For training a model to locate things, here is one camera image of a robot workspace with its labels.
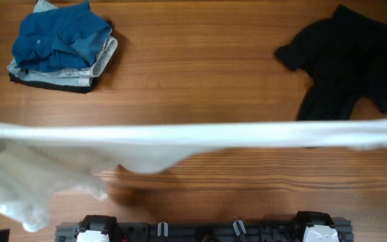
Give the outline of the white Puma t-shirt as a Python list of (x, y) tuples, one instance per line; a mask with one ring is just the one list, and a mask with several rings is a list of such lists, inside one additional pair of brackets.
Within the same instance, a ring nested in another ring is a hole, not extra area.
[(0, 213), (34, 233), (48, 225), (55, 193), (106, 199), (101, 169), (158, 173), (197, 153), (241, 147), (377, 149), (387, 147), (387, 118), (56, 128), (0, 122)]

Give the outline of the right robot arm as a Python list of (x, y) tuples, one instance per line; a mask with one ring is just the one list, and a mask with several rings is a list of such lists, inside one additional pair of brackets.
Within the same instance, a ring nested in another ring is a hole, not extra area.
[(312, 211), (298, 211), (285, 238), (297, 242), (354, 242), (349, 220), (333, 220), (327, 213)]

